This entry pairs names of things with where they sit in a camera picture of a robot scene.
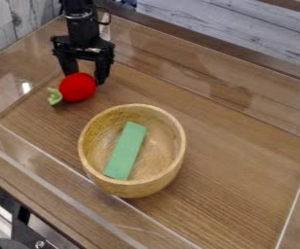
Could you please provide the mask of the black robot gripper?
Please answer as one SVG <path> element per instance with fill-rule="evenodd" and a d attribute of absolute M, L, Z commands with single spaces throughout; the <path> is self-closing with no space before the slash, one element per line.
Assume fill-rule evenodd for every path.
<path fill-rule="evenodd" d="M 109 76 L 111 62 L 113 60 L 115 45 L 105 41 L 99 34 L 96 10 L 72 12 L 65 11 L 68 34 L 52 36 L 52 54 L 57 57 L 65 76 L 77 72 L 76 61 L 79 59 L 95 62 L 93 77 L 96 85 L 101 86 Z"/>

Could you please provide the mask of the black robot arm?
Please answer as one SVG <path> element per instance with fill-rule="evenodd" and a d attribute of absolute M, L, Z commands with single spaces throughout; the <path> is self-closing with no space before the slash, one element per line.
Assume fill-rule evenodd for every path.
<path fill-rule="evenodd" d="M 97 11 L 103 9 L 92 0 L 61 0 L 61 12 L 67 22 L 68 34 L 52 36 L 52 55 L 68 76 L 77 72 L 79 59 L 95 62 L 93 79 L 103 85 L 109 76 L 115 57 L 115 44 L 100 37 L 99 26 L 108 25 L 97 19 Z"/>

